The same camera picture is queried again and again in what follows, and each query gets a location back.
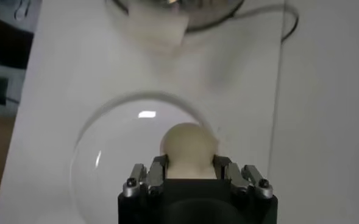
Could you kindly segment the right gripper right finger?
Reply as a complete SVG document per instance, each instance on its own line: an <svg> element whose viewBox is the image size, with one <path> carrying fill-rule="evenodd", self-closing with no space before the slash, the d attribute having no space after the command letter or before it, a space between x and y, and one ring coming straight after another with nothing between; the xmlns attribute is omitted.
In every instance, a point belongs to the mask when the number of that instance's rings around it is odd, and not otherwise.
<svg viewBox="0 0 359 224"><path fill-rule="evenodd" d="M250 192L257 198L267 200L273 197L273 186L254 165L240 168L229 157L215 155L213 167L216 178L229 181L235 194Z"/></svg>

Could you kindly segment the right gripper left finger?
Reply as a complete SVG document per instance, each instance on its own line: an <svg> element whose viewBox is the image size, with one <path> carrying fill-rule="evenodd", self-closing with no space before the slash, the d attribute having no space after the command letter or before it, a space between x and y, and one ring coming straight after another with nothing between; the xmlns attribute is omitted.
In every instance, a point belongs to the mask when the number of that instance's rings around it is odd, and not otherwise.
<svg viewBox="0 0 359 224"><path fill-rule="evenodd" d="M143 164L135 164L130 177L123 184L123 196L132 198L141 194L160 194L166 179L168 161L167 155L156 156L149 170Z"/></svg>

